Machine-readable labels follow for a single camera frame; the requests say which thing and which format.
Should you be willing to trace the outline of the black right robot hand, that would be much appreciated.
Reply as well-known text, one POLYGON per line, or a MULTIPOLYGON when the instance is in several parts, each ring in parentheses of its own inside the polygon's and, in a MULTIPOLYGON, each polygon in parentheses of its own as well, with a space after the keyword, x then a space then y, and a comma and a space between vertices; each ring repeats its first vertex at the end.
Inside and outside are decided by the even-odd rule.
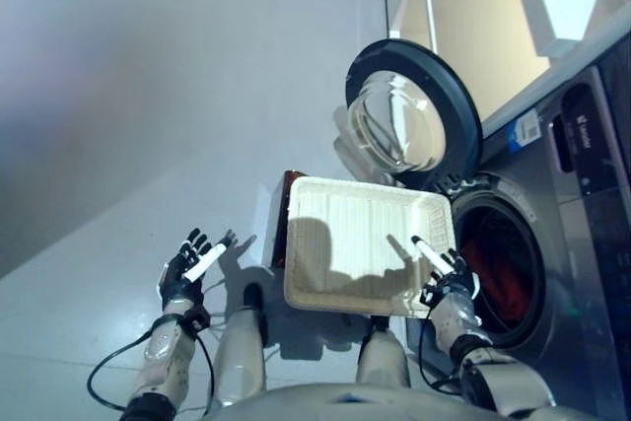
POLYGON ((422 286, 420 302, 433 309, 450 293, 463 294, 474 301, 480 291, 479 276, 471 271, 464 258, 454 249, 438 253, 417 235, 411 237, 414 246, 431 266, 430 280, 422 286))

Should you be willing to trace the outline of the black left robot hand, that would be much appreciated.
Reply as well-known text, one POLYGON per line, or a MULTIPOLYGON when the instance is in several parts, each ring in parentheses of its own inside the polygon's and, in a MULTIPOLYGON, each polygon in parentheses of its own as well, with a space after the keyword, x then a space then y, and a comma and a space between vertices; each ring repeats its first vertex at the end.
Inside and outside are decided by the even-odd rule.
POLYGON ((190 231, 175 256, 164 265, 157 284, 164 313, 170 304, 180 301, 190 302, 193 306, 203 304, 202 280, 235 238, 236 234, 229 230, 222 239, 212 244, 199 228, 190 231))

